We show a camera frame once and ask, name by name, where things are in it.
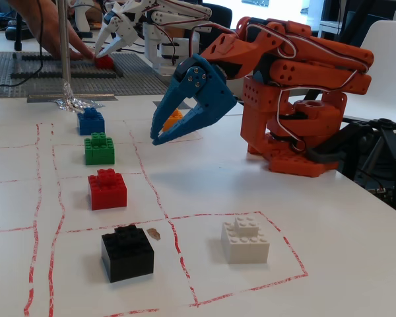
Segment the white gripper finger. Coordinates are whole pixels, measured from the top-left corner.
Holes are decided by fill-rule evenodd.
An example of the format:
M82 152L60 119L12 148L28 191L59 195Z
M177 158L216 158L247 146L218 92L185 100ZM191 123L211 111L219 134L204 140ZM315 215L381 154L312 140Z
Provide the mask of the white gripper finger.
M114 33L119 28L120 22L121 19L117 15L106 15L104 17L102 27L98 33L98 38L96 40L94 52L96 55L108 55L110 53L116 52L119 49L117 40L113 40L104 49L102 48L104 42L110 36L110 34Z
M104 57L110 53L115 52L118 49L124 48L125 46L131 46L133 43L132 34L116 34L116 37L106 46L104 45L105 40L110 34L100 32L97 37L97 57Z

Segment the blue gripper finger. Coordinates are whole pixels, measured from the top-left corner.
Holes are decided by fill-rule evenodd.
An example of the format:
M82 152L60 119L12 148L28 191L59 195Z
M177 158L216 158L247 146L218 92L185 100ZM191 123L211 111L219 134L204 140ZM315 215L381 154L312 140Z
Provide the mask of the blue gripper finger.
M166 94L154 112L150 129L151 139L177 139L192 132L191 127L186 127L188 120L192 118L192 115L188 114L160 135L160 131L174 110L186 98L194 97L203 88L207 82L206 78L202 78L203 75L207 76L205 70L198 66L190 67L183 77L173 75Z
M207 127L218 121L217 109L210 104L197 104L194 108L183 116L182 119L174 122L170 129L160 132L164 124L170 119L175 104L161 102L152 118L151 139L153 145L161 145L183 137L189 133Z

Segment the person's bare hand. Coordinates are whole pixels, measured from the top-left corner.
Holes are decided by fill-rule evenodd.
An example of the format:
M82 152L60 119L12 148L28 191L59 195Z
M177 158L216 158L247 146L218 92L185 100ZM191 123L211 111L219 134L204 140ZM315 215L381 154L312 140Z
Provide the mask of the person's bare hand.
M70 49L71 59L94 59L94 52L85 45L78 37L73 27L67 23L69 44L73 46L74 51ZM61 58L61 40L59 34L59 22L49 21L44 23L42 35L42 47L54 58Z

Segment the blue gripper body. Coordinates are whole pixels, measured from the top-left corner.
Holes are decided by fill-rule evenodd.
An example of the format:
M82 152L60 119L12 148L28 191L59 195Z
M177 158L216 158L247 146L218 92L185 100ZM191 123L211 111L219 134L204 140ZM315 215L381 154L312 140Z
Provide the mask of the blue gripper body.
M195 66L205 70L207 76L205 77L203 75L202 78L206 78L207 82L192 99L197 104L210 104L216 107L219 120L236 105L236 99L227 87L226 76L219 66L215 63L208 62L205 58L197 54L181 62L177 66L174 75L181 75L183 77L190 67Z

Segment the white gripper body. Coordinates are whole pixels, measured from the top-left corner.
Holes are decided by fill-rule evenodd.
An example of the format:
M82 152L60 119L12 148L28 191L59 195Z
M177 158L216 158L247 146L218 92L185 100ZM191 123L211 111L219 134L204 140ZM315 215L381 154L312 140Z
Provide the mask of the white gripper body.
M116 34L132 34L133 43L139 37L138 27L139 20L147 9L150 9L155 1L126 1L123 5L118 2L113 4L112 9L106 15L117 15L121 22L119 28L114 32Z

